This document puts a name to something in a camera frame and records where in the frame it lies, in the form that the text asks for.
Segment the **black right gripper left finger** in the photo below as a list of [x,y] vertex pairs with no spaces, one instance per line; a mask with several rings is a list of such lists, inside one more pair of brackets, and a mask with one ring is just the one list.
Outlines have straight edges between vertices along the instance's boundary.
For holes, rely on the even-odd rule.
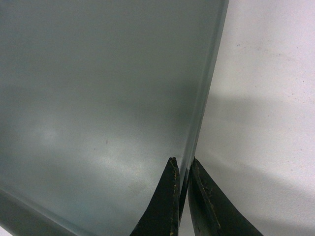
[[175,157],[168,159],[155,192],[132,236],[177,236],[180,174]]

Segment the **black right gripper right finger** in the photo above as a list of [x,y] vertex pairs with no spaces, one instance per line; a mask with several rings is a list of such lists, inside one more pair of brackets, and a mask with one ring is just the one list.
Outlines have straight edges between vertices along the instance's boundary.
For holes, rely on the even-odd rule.
[[195,158],[189,174],[189,209],[196,236],[261,236]]

